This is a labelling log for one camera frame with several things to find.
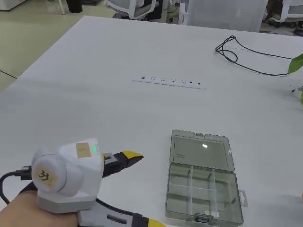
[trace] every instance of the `plastic storage box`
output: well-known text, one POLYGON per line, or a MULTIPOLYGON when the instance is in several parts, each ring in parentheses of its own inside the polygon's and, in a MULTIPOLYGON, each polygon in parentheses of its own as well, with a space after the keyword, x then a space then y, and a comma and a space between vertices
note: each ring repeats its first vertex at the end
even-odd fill
POLYGON ((218 227, 243 223, 227 137, 172 131, 166 216, 218 227))

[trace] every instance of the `black cable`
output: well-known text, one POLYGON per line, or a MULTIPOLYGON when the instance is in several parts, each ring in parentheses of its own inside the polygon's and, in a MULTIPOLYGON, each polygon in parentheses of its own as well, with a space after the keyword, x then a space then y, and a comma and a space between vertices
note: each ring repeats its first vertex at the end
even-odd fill
POLYGON ((5 71, 0 70, 0 72, 4 73, 4 74, 6 74, 6 75, 8 75, 8 76, 10 76, 10 77, 12 77, 12 78, 14 78, 14 79, 17 79, 17 77, 12 76, 12 75, 8 74, 8 73, 5 72, 5 71))
POLYGON ((10 176, 20 176, 21 181, 29 181, 32 180, 32 167, 31 166, 24 166, 21 168, 21 170, 16 170, 14 172, 9 172, 5 175, 3 175, 0 178, 0 197, 3 199, 3 201, 6 204, 9 204, 8 198, 3 193, 3 182, 6 178, 10 176))
POLYGON ((170 3, 170 0, 169 0, 169 6, 167 6, 167 8, 166 8, 166 9, 163 9, 162 11, 168 10, 168 9, 170 8, 170 6, 171 6, 171 3, 170 3))
POLYGON ((176 7, 174 11, 172 11, 172 12, 167 12, 167 13, 174 13, 174 12, 177 11, 177 9, 178 9, 178 7, 176 7))
POLYGON ((269 54, 269 53, 262 53, 262 52, 254 51, 254 50, 252 50, 252 49, 250 49, 250 48, 247 48, 247 47, 243 46, 242 44, 240 44, 239 41, 237 40, 237 37, 235 37, 234 35, 231 35, 230 37, 228 37, 227 39, 225 39, 223 43, 221 43, 219 46, 216 47, 215 51, 216 51, 217 53, 219 53, 220 55, 222 55, 224 58, 226 58, 226 60, 228 60, 229 62, 232 62, 232 63, 234 63, 234 64, 236 64, 236 65, 238 65, 238 66, 241 66, 241 67, 243 67, 243 68, 245 68, 245 69, 248 69, 248 70, 250 70, 250 71, 253 71, 253 72, 256 72, 256 73, 260 73, 260 74, 263 74, 263 75, 275 76, 275 77, 287 77, 287 76, 288 76, 288 73, 283 73, 283 74, 270 74, 270 73, 260 72, 260 71, 258 71, 258 70, 254 70, 254 69, 251 69, 251 68, 249 68, 249 67, 247 67, 247 66, 244 66, 244 65, 241 65, 241 64, 237 63, 237 61, 238 61, 238 56, 236 55, 236 53, 233 52, 233 51, 230 51, 230 50, 223 49, 224 45, 225 45, 226 43, 232 41, 232 40, 235 40, 235 41, 236 41, 241 47, 243 47, 244 49, 249 50, 249 51, 252 51, 252 52, 254 52, 254 53, 259 53, 259 54, 263 54, 263 55, 267 55, 267 56, 272 56, 272 57, 284 58, 284 59, 292 60, 292 58, 287 58, 287 57, 283 57, 283 56, 279 56, 279 55, 274 55, 274 54, 269 54), (236 57, 236 60, 233 61, 232 59, 230 59, 229 57, 227 57, 227 56, 225 55, 224 52, 232 53, 232 54, 236 57))
POLYGON ((21 176, 20 172, 19 171, 14 171, 14 172, 9 172, 5 175, 3 175, 1 178, 0 178, 0 197, 3 199, 3 201, 6 203, 6 204, 9 204, 9 200, 8 198, 6 198, 6 196, 4 195, 3 193, 3 182, 6 178, 8 178, 9 176, 21 176))

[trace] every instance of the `white table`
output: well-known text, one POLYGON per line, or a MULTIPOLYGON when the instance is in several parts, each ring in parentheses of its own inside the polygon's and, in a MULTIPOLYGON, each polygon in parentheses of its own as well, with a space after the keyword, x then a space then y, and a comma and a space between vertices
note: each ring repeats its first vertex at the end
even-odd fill
MULTIPOLYGON (((248 196, 244 226, 301 227, 303 107, 290 91, 302 71, 276 78, 232 65, 214 53, 229 35, 255 50, 303 53, 301 37, 84 17, 0 94, 0 173, 29 165, 41 146, 96 137, 104 152, 145 156, 104 179, 99 198, 172 224, 164 215, 171 130, 223 135, 248 196), (206 90, 132 82, 142 75, 206 90)), ((287 60, 229 46, 246 65, 287 71, 287 60)), ((25 185, 9 178, 4 191, 12 199, 25 185)))

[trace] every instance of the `power outlet strip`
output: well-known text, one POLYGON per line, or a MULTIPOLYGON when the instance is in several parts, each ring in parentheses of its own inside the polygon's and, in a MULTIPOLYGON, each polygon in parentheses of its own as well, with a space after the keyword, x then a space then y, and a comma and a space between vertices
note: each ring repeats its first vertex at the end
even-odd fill
POLYGON ((134 79, 134 82, 143 82, 143 83, 152 83, 152 84, 162 84, 162 85, 169 85, 169 86, 176 86, 176 87, 188 87, 188 88, 195 88, 195 89, 202 89, 201 83, 193 82, 192 80, 182 79, 177 80, 175 78, 166 78, 166 77, 147 77, 141 76, 138 79, 134 79))

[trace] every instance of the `human hand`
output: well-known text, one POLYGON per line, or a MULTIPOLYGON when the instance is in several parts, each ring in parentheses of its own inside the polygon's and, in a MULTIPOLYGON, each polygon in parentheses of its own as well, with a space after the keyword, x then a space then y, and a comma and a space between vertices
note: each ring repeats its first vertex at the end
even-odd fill
POLYGON ((36 205, 37 192, 28 191, 18 195, 0 211, 1 227, 77 227, 76 213, 53 214, 36 205))

